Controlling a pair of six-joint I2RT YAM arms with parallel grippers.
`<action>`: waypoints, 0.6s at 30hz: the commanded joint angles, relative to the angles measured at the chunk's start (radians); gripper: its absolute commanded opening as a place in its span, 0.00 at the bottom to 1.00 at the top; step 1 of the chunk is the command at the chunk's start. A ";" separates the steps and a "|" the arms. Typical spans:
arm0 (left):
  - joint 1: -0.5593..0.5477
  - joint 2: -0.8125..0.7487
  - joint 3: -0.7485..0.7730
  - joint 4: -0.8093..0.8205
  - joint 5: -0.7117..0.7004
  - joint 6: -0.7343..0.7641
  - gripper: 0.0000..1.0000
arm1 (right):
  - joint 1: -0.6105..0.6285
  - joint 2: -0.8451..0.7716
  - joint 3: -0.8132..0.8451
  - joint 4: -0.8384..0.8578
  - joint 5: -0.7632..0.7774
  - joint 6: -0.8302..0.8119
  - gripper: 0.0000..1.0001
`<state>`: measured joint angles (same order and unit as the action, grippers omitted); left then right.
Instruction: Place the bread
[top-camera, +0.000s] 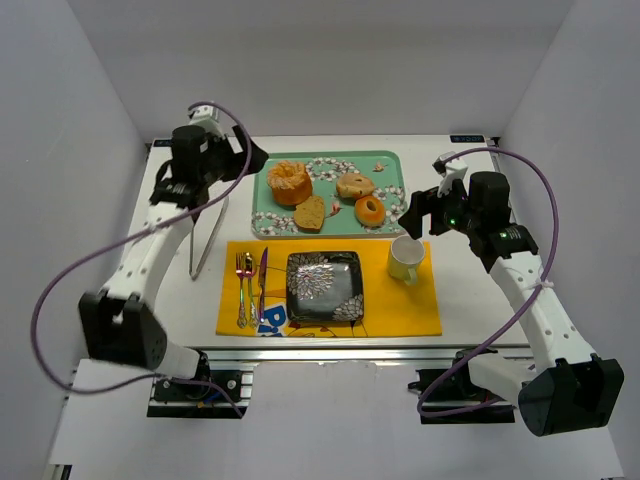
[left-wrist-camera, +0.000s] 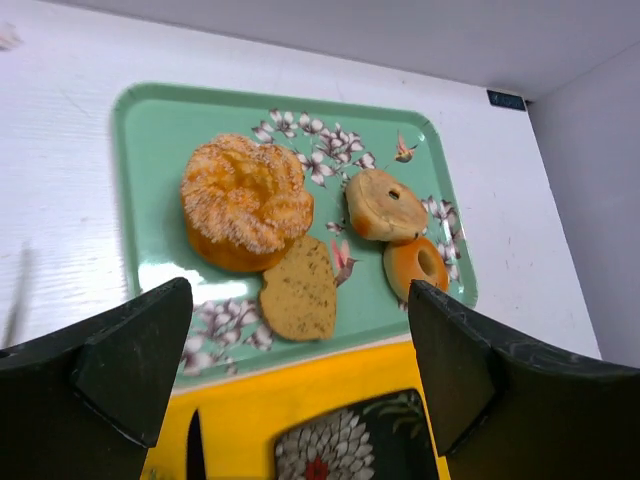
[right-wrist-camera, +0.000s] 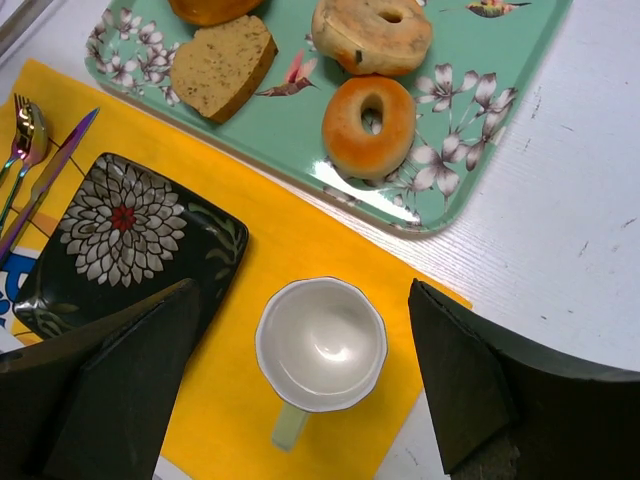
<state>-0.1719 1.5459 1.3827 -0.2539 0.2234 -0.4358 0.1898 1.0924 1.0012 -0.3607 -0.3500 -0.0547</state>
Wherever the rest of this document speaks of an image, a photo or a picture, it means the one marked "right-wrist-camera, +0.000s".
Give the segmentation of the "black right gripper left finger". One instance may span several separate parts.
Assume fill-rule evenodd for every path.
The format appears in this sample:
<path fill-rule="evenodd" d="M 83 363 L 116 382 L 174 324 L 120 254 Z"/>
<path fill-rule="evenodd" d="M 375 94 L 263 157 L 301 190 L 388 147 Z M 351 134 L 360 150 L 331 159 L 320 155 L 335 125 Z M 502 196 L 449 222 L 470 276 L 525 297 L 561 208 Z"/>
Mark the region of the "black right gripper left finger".
<path fill-rule="evenodd" d="M 2 354 L 2 478 L 152 478 L 199 315 L 185 279 Z"/>

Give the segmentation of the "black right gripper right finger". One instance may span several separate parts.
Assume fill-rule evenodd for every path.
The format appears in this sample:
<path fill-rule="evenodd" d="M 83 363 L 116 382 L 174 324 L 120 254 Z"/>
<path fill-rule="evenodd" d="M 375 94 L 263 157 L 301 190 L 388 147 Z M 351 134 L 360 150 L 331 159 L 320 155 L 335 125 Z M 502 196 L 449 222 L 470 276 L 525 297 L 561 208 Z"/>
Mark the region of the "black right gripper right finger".
<path fill-rule="evenodd" d="M 417 280 L 412 335 L 453 479 L 635 479 L 639 375 L 534 342 Z"/>

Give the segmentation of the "brown bread slice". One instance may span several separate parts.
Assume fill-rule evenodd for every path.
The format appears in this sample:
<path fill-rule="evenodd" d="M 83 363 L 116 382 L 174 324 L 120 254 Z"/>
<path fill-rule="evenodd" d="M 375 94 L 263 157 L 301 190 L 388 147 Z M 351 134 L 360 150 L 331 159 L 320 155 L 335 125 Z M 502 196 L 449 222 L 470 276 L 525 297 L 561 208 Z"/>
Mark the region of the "brown bread slice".
<path fill-rule="evenodd" d="M 204 27 L 177 49 L 171 86 L 202 117 L 223 124 L 254 94 L 277 53 L 272 34 L 257 16 Z"/>

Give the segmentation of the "pale speckled bagel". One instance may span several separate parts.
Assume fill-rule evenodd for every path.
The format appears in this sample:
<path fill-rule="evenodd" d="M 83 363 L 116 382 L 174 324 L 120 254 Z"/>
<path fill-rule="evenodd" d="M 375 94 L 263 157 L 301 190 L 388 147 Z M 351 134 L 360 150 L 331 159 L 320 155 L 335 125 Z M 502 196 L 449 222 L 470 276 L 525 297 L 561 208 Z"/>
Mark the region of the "pale speckled bagel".
<path fill-rule="evenodd" d="M 353 75 L 406 75 L 424 61 L 433 27 L 415 1 L 319 1 L 311 37 Z"/>

